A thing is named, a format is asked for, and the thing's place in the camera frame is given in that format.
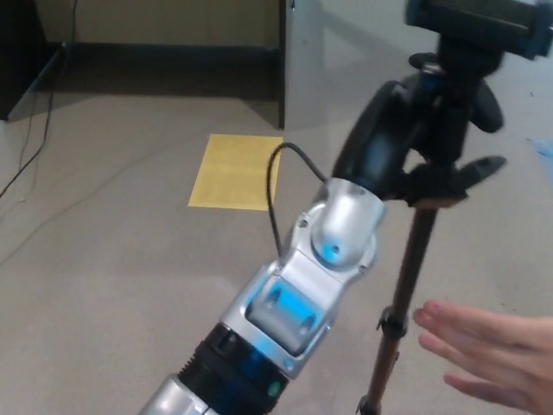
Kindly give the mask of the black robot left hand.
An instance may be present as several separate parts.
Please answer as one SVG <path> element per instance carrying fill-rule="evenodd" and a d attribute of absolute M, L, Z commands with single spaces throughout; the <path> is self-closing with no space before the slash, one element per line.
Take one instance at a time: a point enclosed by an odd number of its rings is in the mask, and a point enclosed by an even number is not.
<path fill-rule="evenodd" d="M 435 77 L 388 81 L 359 116 L 332 175 L 383 201 L 450 208 L 506 165 L 502 156 L 456 165 L 468 126 L 494 133 L 501 126 L 498 109 L 491 92 L 456 97 L 447 81 Z"/>

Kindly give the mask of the person's bare hand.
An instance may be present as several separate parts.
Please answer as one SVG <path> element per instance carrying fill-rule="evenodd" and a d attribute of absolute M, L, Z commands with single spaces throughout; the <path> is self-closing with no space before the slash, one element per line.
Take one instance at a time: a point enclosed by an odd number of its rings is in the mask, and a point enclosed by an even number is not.
<path fill-rule="evenodd" d="M 460 369 L 455 390 L 531 414 L 552 413 L 552 318 L 426 302 L 413 313 L 422 348 Z"/>

